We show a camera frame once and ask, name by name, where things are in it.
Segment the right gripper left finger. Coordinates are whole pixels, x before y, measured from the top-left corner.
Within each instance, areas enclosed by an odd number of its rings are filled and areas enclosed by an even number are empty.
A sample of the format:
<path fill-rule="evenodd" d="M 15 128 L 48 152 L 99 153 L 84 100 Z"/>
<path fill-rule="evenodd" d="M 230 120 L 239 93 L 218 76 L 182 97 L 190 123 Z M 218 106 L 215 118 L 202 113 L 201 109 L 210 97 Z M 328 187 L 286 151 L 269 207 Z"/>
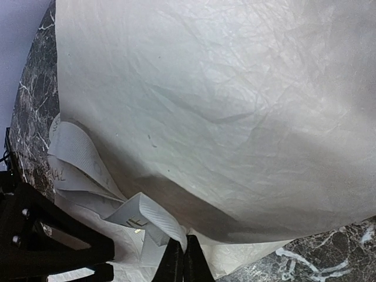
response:
<path fill-rule="evenodd" d="M 183 260 L 180 243 L 170 239 L 152 282 L 183 282 Z"/>

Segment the beige wrapping paper sheet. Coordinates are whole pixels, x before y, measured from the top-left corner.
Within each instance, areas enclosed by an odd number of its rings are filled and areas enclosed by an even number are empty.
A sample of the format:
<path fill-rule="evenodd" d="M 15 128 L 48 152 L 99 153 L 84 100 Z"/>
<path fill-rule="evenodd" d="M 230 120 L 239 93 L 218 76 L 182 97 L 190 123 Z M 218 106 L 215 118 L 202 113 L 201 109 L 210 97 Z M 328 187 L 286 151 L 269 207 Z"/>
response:
<path fill-rule="evenodd" d="M 57 1 L 60 118 L 215 278 L 375 215 L 374 1 Z"/>

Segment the white printed ribbon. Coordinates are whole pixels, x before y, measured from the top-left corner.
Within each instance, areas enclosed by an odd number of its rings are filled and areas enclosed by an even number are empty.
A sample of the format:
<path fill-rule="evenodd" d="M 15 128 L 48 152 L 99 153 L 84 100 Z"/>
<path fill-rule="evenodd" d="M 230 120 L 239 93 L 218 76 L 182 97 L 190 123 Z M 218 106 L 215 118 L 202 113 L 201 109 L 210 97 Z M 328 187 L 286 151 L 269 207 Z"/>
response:
<path fill-rule="evenodd" d="M 112 239 L 117 263 L 156 267 L 169 240 L 186 250 L 186 233 L 178 221 L 142 192 L 124 196 L 79 126 L 56 115 L 49 140 L 56 204 Z"/>

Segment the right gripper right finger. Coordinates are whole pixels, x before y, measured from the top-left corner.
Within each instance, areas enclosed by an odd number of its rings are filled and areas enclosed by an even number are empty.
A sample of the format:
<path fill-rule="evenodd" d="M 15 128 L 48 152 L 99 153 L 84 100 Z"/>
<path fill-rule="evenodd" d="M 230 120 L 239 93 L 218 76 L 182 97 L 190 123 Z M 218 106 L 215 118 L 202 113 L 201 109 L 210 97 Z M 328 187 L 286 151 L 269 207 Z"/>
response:
<path fill-rule="evenodd" d="M 185 282 L 215 282 L 195 235 L 187 236 L 187 249 L 183 262 L 183 279 Z"/>

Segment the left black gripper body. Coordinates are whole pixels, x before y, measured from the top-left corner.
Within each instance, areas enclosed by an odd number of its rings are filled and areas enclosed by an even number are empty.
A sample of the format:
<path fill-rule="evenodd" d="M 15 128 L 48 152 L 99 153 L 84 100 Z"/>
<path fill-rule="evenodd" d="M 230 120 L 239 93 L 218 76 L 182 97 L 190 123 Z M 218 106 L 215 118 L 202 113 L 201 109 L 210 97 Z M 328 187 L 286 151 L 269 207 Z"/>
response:
<path fill-rule="evenodd" d="M 12 235 L 11 230 L 11 206 L 10 196 L 6 193 L 13 193 L 12 175 L 8 171 L 1 171 L 1 281 L 9 281 L 9 274 L 5 274 L 6 256 L 10 255 L 11 248 L 18 247 L 18 236 Z"/>

